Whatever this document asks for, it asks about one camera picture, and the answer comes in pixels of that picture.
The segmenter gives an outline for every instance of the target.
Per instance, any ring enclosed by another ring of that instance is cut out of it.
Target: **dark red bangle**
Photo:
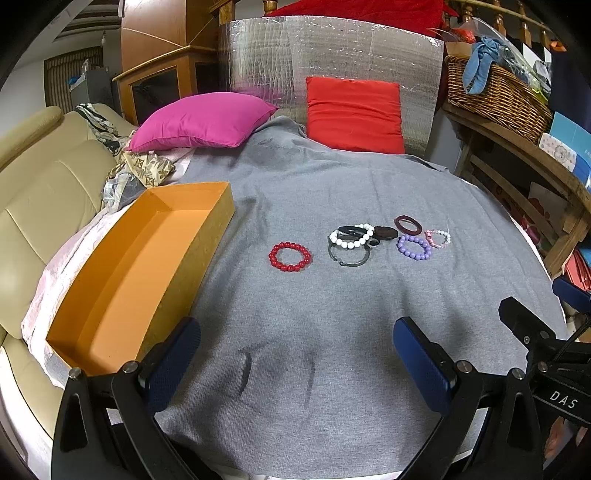
[[[409,230],[408,228],[404,228],[400,224],[400,222],[412,223],[415,227],[417,227],[417,229],[416,230]],[[397,217],[394,220],[394,225],[396,225],[398,227],[398,230],[403,231],[407,235],[420,235],[421,232],[423,231],[423,227],[421,226],[421,224],[419,222],[417,222],[414,218],[409,217],[408,215],[401,215],[401,216]]]
[[[296,265],[283,264],[277,260],[277,253],[282,248],[291,248],[292,250],[297,250],[304,256],[304,259]],[[273,265],[273,267],[278,268],[282,272],[299,272],[302,268],[312,262],[312,255],[306,247],[302,247],[300,244],[281,242],[280,244],[277,244],[273,247],[273,250],[271,250],[271,253],[269,254],[269,260],[271,261],[271,265]]]

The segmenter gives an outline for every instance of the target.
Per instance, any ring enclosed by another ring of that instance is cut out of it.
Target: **black bangle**
[[[409,230],[408,228],[404,228],[400,224],[400,222],[412,223],[415,227],[417,227],[417,229],[416,230]],[[407,235],[420,235],[421,232],[423,231],[423,227],[421,226],[421,224],[419,222],[417,222],[414,218],[409,217],[408,215],[401,215],[401,216],[397,217],[396,220],[394,220],[394,225],[396,225],[398,227],[398,230],[406,233]]]
[[[341,240],[356,240],[357,237],[353,236],[353,235],[339,235],[339,238]],[[330,241],[330,237],[329,237],[329,255],[330,257],[335,261],[338,262],[339,265],[341,267],[360,267],[361,265],[363,265],[364,263],[367,262],[367,260],[369,260],[369,254],[371,253],[371,249],[369,247],[368,244],[365,244],[363,247],[365,248],[365,256],[358,262],[355,263],[345,263],[342,260],[340,260],[332,251],[332,249],[336,247],[336,245]]]

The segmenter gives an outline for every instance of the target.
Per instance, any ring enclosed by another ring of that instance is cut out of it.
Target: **orange box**
[[[141,360],[189,313],[233,214],[227,182],[144,192],[78,273],[49,345],[89,375]]]

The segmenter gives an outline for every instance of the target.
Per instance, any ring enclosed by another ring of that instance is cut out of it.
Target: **beige leather sofa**
[[[122,135],[133,126],[95,105]],[[46,263],[100,209],[100,191],[115,165],[75,112],[55,106],[0,140],[0,345],[33,415],[53,438],[62,390],[29,353],[21,322]]]

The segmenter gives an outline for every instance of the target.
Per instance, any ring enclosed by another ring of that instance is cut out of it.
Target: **wicker basket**
[[[491,65],[484,91],[468,95],[462,75],[469,57],[446,57],[449,83],[447,101],[452,105],[493,120],[538,144],[542,133],[548,131],[552,113],[515,75],[498,65]]]

